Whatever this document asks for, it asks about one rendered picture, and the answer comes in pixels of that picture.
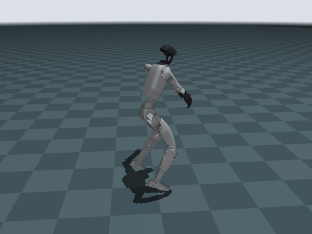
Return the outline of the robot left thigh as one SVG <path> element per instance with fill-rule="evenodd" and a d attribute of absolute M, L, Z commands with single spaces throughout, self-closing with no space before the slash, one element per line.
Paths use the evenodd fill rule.
<path fill-rule="evenodd" d="M 140 113 L 140 112 L 139 112 Z M 139 114 L 138 113 L 138 114 Z M 140 114 L 139 114 L 140 116 Z M 148 124 L 148 122 L 147 122 Z M 149 124 L 148 124 L 149 125 Z M 149 125 L 150 126 L 150 125 Z M 150 126 L 151 127 L 151 126 Z M 151 127 L 152 128 L 152 127 Z M 154 140 L 154 142 L 160 141 L 161 140 L 161 136 L 159 135 L 158 131 L 157 131 L 157 127 L 152 128 L 153 129 L 153 133 L 151 135 L 151 140 Z"/>

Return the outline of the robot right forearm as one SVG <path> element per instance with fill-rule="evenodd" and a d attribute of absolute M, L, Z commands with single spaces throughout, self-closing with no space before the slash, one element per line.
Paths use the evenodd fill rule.
<path fill-rule="evenodd" d="M 185 89 L 181 87 L 181 85 L 177 82 L 176 78 L 174 75 L 171 73 L 171 71 L 168 70 L 168 72 L 171 74 L 172 78 L 169 79 L 168 83 L 172 86 L 174 91 L 178 93 L 182 93 L 183 95 L 185 94 Z"/>

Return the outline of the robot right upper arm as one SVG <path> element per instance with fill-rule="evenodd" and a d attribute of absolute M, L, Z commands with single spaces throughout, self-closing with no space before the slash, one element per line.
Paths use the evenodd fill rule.
<path fill-rule="evenodd" d="M 170 67 L 165 67 L 165 68 L 163 68 L 163 69 L 161 69 L 161 72 L 162 72 L 162 78 L 165 80 L 165 81 L 167 81 L 167 80 L 169 80 L 170 78 L 172 78 L 172 76 L 171 76 L 171 74 L 168 72 L 168 70 L 169 71 L 171 71 L 170 70 Z"/>

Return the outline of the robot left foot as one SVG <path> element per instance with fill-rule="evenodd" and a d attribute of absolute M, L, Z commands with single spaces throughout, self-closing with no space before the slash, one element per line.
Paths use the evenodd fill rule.
<path fill-rule="evenodd" d="M 139 168 L 142 168 L 142 169 L 146 169 L 146 167 L 144 167 L 141 162 L 138 163 L 137 160 L 132 160 L 131 163 L 130 163 L 131 166 L 134 166 L 134 167 L 139 167 Z"/>

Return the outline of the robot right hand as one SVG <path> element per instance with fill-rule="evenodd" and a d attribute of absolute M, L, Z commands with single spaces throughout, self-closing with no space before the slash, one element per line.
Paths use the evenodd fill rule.
<path fill-rule="evenodd" d="M 191 94 L 188 94 L 186 91 L 185 91 L 184 95 L 182 93 L 178 93 L 178 94 L 180 95 L 181 98 L 184 98 L 185 102 L 188 105 L 187 108 L 189 108 L 191 106 L 191 103 L 192 103 Z"/>

